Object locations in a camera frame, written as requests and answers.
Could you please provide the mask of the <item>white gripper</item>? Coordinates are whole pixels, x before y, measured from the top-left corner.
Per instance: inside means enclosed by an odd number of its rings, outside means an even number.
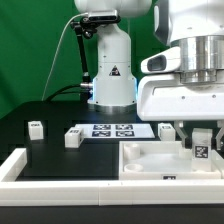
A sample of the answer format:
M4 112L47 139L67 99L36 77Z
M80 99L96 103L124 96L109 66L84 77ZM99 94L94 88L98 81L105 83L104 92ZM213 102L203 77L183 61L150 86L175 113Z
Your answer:
M175 121L182 146L192 147L183 121L219 120L215 137L221 150L224 136L224 81L182 84L178 75L145 76L139 83L137 114L143 121Z

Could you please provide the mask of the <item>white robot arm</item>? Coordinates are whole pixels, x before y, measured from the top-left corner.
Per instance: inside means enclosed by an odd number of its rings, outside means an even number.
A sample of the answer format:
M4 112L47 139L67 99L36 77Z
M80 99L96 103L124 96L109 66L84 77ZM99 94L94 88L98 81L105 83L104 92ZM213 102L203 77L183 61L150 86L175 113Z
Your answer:
M224 137L224 0L157 0L154 36L166 50L141 63L143 120L215 120Z

